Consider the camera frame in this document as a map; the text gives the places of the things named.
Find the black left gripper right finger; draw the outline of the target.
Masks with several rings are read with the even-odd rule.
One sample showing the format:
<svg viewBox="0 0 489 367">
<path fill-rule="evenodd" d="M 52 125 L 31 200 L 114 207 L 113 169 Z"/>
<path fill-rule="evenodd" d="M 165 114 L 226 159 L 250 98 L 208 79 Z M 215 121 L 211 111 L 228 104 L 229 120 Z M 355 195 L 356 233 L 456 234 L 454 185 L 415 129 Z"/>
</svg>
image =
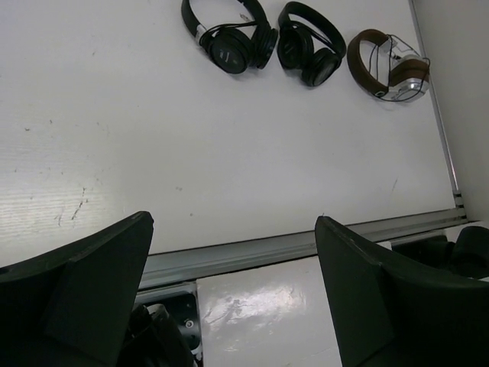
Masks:
<svg viewBox="0 0 489 367">
<path fill-rule="evenodd" d="M 315 238 L 344 366 L 488 364 L 488 281 L 423 265 L 327 216 Z"/>
</svg>

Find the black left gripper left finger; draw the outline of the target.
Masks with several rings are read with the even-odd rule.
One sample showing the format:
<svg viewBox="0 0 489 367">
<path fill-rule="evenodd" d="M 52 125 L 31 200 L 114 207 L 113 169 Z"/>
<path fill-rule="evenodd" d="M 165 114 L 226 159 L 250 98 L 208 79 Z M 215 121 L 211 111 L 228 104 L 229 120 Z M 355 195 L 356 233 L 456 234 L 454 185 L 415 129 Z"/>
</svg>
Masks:
<svg viewBox="0 0 489 367">
<path fill-rule="evenodd" d="M 154 232 L 137 212 L 1 269 L 3 366 L 114 366 Z"/>
</svg>

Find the brown silver over-ear headphones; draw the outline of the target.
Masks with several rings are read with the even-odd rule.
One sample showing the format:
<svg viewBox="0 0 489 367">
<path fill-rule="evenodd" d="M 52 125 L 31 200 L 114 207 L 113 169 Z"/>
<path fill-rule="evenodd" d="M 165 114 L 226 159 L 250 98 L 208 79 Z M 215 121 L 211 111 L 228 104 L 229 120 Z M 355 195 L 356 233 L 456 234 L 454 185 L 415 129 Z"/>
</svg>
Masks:
<svg viewBox="0 0 489 367">
<path fill-rule="evenodd" d="M 384 102 L 413 102 L 430 88 L 430 62 L 394 34 L 377 29 L 358 33 L 347 50 L 355 82 Z"/>
</svg>

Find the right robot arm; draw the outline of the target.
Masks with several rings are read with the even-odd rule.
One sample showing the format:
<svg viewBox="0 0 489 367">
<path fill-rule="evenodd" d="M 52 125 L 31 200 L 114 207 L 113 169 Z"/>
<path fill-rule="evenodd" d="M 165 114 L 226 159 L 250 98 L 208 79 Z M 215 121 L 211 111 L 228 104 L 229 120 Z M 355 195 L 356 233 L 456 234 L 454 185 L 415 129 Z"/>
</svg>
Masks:
<svg viewBox="0 0 489 367">
<path fill-rule="evenodd" d="M 467 226 L 457 239 L 446 235 L 393 245 L 393 251 L 432 268 L 488 281 L 488 229 Z"/>
</svg>

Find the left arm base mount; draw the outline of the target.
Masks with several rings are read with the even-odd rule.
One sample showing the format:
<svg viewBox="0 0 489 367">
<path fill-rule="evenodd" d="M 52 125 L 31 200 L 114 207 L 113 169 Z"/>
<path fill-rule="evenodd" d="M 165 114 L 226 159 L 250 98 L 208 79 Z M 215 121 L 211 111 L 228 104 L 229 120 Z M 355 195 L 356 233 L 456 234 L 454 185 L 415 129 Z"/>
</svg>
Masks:
<svg viewBox="0 0 489 367">
<path fill-rule="evenodd" d="M 194 283 L 139 291 L 117 366 L 202 366 Z"/>
</svg>

